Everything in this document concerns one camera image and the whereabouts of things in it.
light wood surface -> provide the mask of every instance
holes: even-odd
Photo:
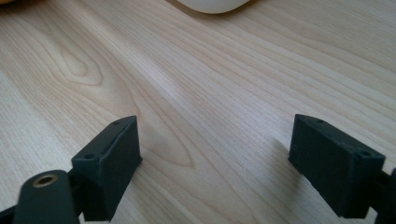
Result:
[[[22,183],[137,115],[144,159],[112,223],[340,219],[287,161],[293,117],[329,121],[396,166],[396,2],[174,0],[0,7],[0,210]]]

